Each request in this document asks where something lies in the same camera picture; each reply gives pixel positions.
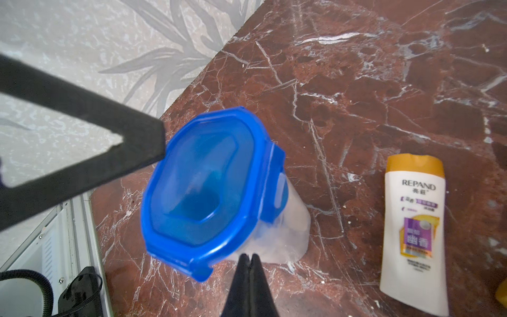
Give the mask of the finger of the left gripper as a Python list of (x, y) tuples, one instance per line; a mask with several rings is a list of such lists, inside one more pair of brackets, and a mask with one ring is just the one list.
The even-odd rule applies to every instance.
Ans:
[(98, 125), (124, 139), (101, 155), (42, 178), (12, 188), (2, 184), (2, 230), (165, 157), (161, 120), (6, 55), (1, 56), (1, 92)]

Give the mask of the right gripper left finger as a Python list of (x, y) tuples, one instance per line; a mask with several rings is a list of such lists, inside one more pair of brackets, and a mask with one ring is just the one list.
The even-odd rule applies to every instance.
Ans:
[(250, 258), (239, 257), (228, 297), (221, 317), (250, 315)]

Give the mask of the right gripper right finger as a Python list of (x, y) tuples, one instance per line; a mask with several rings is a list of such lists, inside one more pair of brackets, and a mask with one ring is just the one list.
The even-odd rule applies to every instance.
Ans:
[(264, 268), (257, 254), (252, 256), (249, 266), (249, 316), (279, 317)]

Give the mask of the white yellow-capped lotion bottle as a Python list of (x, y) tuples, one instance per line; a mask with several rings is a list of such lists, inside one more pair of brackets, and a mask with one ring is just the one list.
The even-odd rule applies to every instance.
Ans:
[(507, 308), (507, 279), (498, 286), (495, 298), (504, 308)]

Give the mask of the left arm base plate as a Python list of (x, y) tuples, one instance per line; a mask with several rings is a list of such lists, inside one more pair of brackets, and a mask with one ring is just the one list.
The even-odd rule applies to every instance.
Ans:
[(57, 316), (104, 316), (102, 287), (103, 280), (95, 268), (85, 267), (60, 295)]

